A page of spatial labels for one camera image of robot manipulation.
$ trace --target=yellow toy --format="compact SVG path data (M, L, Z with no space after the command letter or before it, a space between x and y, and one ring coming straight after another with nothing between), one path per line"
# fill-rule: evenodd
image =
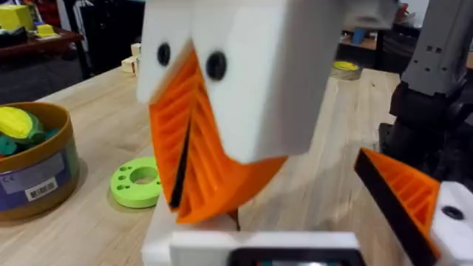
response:
M0 5L0 26L6 30L14 30L18 26L33 30L30 9L26 5Z
M54 28L52 28L52 26L49 24L38 25L36 28L38 29L37 35L39 37L43 38L57 35L57 33L54 31Z
M17 143L36 144L44 140L43 126L39 119L14 107L0 107L0 132Z

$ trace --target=dark floor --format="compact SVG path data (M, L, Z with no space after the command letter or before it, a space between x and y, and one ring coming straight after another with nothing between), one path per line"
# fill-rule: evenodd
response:
M30 55L0 61L0 104L38 100L82 81L77 58Z

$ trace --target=orange ribbed pad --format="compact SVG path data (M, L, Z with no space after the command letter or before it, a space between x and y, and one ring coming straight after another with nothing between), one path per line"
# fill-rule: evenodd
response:
M419 170L369 149L361 149L384 178L418 230L428 239L430 248L440 251L430 239L430 227L440 183Z
M236 210L254 197L286 157L243 165L225 155L195 52L149 107L154 155L167 201L190 125L186 178L177 222Z

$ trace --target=round container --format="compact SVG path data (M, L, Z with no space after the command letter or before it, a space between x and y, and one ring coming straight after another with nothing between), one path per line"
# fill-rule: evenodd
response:
M74 191L79 162L69 113L51 103L12 103L34 114L45 130L59 129L49 140L0 159L0 220L23 219L49 210Z

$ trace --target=white base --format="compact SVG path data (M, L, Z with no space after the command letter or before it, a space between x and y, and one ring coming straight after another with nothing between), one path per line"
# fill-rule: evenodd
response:
M174 232L178 231L236 231L237 224L227 215L220 215L196 225L176 224L176 214L170 212L166 198L161 196L156 204L148 233L141 248L145 266L169 266L169 246Z
M145 266L223 266L231 251L244 247L359 249L353 233L238 232L227 215L197 225L175 220L160 197L141 250Z

